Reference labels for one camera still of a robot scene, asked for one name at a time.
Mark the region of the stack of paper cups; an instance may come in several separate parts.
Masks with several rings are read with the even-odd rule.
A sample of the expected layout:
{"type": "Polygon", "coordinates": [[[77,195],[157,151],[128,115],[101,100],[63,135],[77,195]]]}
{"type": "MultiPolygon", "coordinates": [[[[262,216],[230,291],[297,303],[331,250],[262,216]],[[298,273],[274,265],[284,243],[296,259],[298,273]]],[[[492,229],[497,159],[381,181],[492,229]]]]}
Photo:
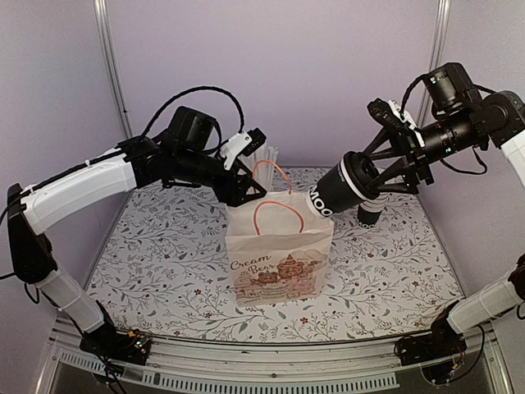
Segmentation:
{"type": "Polygon", "coordinates": [[[381,193],[373,200],[366,200],[358,206],[357,219],[359,226],[363,228],[375,227],[381,213],[386,207],[388,200],[387,193],[381,193]]]}

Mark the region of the black paper coffee cup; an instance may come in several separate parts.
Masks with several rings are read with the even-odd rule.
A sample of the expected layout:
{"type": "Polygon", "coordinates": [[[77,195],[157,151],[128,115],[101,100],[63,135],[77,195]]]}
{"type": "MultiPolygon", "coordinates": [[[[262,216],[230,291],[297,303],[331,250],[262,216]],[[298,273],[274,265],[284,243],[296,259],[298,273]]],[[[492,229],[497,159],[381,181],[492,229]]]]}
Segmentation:
{"type": "Polygon", "coordinates": [[[330,217],[361,204],[367,197],[358,189],[340,160],[308,190],[308,206],[319,217],[330,217]]]}

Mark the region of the white paper bag orange handles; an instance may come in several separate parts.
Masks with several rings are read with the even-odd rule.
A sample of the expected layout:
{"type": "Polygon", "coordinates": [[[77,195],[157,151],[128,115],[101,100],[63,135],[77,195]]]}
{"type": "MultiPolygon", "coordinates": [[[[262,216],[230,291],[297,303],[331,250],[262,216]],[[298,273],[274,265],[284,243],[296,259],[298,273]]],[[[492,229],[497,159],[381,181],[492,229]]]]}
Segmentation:
{"type": "Polygon", "coordinates": [[[237,305],[270,305],[319,296],[324,285],[334,222],[308,206],[308,195],[286,191],[226,209],[226,248],[237,305]]]}

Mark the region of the black plastic cup lid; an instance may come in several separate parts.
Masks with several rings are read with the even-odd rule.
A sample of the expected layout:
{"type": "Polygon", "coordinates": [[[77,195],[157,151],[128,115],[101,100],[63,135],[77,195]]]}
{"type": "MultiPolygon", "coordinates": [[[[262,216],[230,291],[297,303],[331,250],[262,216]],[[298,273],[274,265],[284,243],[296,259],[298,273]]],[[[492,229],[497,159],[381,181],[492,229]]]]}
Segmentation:
{"type": "Polygon", "coordinates": [[[339,163],[342,180],[361,200],[376,199],[380,193],[371,187],[379,176],[379,171],[372,160],[364,153],[347,152],[339,163]]]}

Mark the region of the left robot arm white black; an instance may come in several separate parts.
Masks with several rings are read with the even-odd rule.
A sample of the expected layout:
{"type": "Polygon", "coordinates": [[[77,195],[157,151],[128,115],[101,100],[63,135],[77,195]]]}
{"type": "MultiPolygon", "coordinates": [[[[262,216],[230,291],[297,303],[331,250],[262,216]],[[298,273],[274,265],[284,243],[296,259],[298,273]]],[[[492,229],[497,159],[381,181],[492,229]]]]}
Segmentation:
{"type": "Polygon", "coordinates": [[[114,356],[121,350],[121,337],[104,308],[60,268],[53,258],[46,231],[100,200],[157,181],[165,189],[209,187],[219,202],[230,207],[239,207],[267,193],[239,159],[263,145],[266,137],[261,130],[240,129],[209,148],[211,133],[221,133],[218,121],[181,106],[165,130],[148,137],[166,109],[162,105],[140,135],[120,142],[96,158],[36,185],[11,186],[1,216],[7,224],[14,276],[47,296],[105,356],[114,356]]]}

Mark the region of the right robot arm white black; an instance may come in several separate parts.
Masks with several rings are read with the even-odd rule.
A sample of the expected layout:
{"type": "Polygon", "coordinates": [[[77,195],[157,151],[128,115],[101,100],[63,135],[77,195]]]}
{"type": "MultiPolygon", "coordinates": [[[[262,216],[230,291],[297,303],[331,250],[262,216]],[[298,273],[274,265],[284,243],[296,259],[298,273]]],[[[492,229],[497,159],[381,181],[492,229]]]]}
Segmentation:
{"type": "Polygon", "coordinates": [[[419,183],[433,182],[433,163],[451,169],[448,158],[468,149],[481,167],[469,176],[485,175],[488,166],[480,154],[499,150],[519,187],[524,187],[523,100],[513,91],[473,82],[459,62],[447,62],[417,76],[400,103],[377,98],[367,110],[381,129],[363,155],[369,163],[392,162],[380,174],[364,180],[364,189],[372,197],[381,192],[415,194],[419,183]],[[431,99],[433,121],[425,126],[417,125],[406,109],[418,84],[424,85],[431,99]]]}

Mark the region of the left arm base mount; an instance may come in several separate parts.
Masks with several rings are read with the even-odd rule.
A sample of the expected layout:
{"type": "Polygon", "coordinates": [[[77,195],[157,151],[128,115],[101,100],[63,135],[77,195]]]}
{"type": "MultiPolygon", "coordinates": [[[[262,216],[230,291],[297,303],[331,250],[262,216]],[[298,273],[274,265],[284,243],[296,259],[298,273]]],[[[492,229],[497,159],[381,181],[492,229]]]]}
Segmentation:
{"type": "Polygon", "coordinates": [[[102,304],[97,304],[102,310],[103,325],[93,332],[82,333],[80,349],[105,359],[146,365],[152,345],[151,337],[138,328],[119,332],[102,304]]]}

